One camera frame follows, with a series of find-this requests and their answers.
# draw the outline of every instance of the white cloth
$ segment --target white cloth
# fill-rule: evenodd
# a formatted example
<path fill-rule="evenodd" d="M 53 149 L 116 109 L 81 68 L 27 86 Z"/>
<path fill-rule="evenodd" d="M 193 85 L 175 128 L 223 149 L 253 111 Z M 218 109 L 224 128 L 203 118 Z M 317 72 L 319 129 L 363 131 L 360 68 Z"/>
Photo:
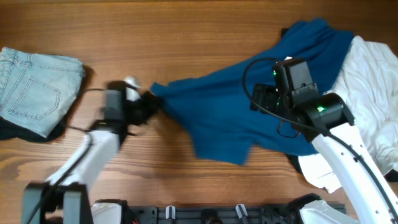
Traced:
<path fill-rule="evenodd" d="M 345 101 L 373 161 L 398 170 L 398 58 L 386 44 L 356 36 L 329 92 Z M 299 157 L 306 180 L 332 193 L 341 187 L 321 155 Z"/>

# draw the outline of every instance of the folded blue garment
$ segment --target folded blue garment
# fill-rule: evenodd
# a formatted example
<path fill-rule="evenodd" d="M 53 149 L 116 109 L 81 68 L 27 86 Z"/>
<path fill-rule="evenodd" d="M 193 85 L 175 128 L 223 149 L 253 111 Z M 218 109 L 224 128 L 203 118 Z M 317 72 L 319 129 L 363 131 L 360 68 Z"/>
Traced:
<path fill-rule="evenodd" d="M 151 90 L 164 99 L 164 110 L 190 133 L 200 159 L 243 164 L 253 144 L 296 156 L 314 154 L 313 146 L 302 135 L 282 137 L 277 133 L 278 119 L 249 109 L 250 101 L 242 88 L 243 71 L 257 58 L 304 58 L 322 93 L 336 80 L 352 39 L 352 32 L 334 30 L 323 19 L 300 21 L 275 47 L 249 60 L 201 78 L 177 80 L 168 86 L 155 83 Z M 252 67 L 247 77 L 249 92 L 255 83 L 275 85 L 274 63 Z M 282 132 L 295 133 L 289 124 L 284 124 Z"/>

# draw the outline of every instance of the denim jeans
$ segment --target denim jeans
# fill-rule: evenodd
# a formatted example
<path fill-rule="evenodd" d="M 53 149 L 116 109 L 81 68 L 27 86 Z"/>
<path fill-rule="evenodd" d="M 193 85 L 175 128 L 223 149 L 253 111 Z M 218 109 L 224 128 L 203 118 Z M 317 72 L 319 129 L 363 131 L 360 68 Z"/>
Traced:
<path fill-rule="evenodd" d="M 43 137 L 69 110 L 85 76 L 75 58 L 3 48 L 0 116 Z"/>

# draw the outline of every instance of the wood grain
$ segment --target wood grain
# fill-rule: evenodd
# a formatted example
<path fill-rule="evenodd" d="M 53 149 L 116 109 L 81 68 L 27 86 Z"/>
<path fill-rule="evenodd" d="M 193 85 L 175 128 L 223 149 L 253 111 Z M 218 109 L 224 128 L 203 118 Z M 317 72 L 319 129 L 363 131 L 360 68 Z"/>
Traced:
<path fill-rule="evenodd" d="M 314 17 L 387 43 L 397 53 L 397 8 L 397 1 L 355 0 L 4 4 L 0 47 L 80 58 L 88 87 L 134 75 L 149 88 L 153 82 L 200 77 L 240 62 L 272 47 L 282 27 Z M 101 93 L 86 95 L 73 109 L 70 124 L 87 127 L 102 101 Z M 68 130 L 48 144 L 0 142 L 0 223 L 20 222 L 24 187 L 55 172 L 80 141 L 81 133 Z M 281 153 L 255 147 L 245 166 L 195 159 L 188 134 L 161 113 L 144 136 L 128 138 L 90 199 L 125 198 L 131 205 L 158 206 L 259 205 L 310 192 L 346 203 L 355 216 L 341 189 L 328 195 L 312 187 Z"/>

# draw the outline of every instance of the wood surface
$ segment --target wood surface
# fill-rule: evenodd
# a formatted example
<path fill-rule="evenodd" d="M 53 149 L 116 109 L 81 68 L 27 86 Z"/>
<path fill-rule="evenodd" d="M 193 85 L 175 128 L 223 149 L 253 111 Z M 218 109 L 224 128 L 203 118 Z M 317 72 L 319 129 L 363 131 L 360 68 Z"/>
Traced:
<path fill-rule="evenodd" d="M 79 58 L 86 65 L 88 88 L 127 75 L 138 77 L 144 88 L 201 77 L 272 47 L 282 27 L 315 17 L 398 53 L 397 1 L 19 2 L 25 1 L 0 0 L 0 47 Z M 72 109 L 70 124 L 87 127 L 102 103 L 101 93 L 87 94 Z M 128 137 L 106 165 L 90 192 L 91 202 L 125 198 L 130 205 L 260 205 L 314 192 L 347 204 L 355 217 L 343 190 L 329 195 L 312 187 L 279 152 L 255 147 L 245 166 L 195 159 L 189 135 L 163 113 L 142 131 L 146 134 Z M 68 130 L 48 144 L 0 142 L 1 224 L 20 222 L 25 186 L 55 172 L 81 138 L 82 133 Z"/>

